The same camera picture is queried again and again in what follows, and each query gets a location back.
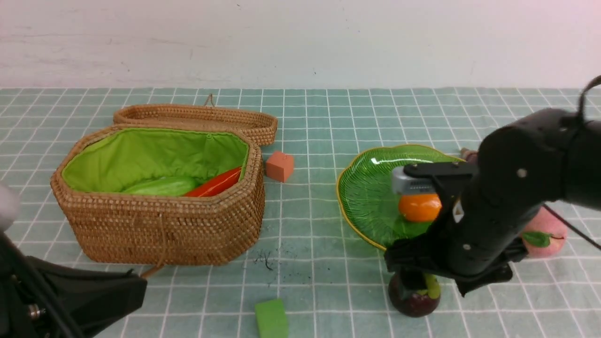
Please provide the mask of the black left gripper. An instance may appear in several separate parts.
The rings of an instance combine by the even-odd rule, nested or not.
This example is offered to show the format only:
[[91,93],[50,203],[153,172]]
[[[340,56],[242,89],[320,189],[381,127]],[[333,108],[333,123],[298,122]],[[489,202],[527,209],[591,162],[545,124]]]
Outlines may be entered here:
[[[29,256],[64,310],[85,338],[93,338],[123,317],[142,308],[147,280],[127,272],[88,271],[64,267]],[[63,338],[64,332],[21,278],[9,278],[9,336]]]

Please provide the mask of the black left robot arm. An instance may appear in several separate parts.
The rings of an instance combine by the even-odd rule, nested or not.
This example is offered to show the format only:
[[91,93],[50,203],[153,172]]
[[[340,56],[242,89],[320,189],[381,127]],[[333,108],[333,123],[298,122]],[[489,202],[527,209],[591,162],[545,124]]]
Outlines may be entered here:
[[0,187],[0,335],[93,338],[142,308],[147,280],[127,272],[88,271],[23,255],[6,235],[19,194]]

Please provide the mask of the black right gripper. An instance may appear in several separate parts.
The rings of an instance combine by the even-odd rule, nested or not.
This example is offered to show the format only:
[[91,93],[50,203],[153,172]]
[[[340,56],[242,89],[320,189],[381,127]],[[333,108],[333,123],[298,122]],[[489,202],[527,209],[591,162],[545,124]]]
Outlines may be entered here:
[[417,278],[422,272],[455,280],[464,296],[513,278],[509,263],[526,256],[518,236],[528,221],[528,206],[493,201],[479,188],[466,188],[426,233],[393,242],[385,262],[390,272],[406,278],[409,289],[423,286]]

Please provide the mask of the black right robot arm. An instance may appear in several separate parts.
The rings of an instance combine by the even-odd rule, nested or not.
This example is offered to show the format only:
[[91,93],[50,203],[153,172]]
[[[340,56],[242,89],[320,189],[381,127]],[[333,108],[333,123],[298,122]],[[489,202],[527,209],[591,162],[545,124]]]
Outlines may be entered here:
[[600,122],[582,111],[543,109],[490,133],[478,162],[417,163],[408,180],[429,183],[442,210],[424,234],[395,240],[385,263],[406,290],[425,274],[455,280],[462,295],[513,277],[527,253],[519,239],[544,203],[600,210]]

